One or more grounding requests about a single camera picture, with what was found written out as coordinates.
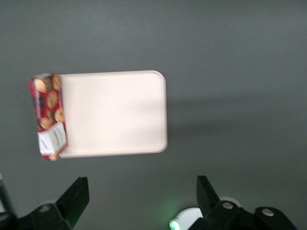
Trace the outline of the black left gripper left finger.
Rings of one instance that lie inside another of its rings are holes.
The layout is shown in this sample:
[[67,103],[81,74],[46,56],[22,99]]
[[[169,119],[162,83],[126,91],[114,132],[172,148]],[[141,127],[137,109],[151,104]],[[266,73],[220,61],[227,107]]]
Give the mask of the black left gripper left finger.
[[71,230],[89,203],[87,177],[79,177],[54,203],[20,218],[21,230]]

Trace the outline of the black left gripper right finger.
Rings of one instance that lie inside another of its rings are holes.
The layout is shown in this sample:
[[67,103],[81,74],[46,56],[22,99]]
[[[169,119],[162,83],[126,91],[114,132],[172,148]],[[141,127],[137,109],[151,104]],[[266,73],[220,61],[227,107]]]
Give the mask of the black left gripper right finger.
[[197,177],[197,202],[202,213],[192,225],[192,230],[233,230],[240,209],[231,201],[222,201],[206,176]]

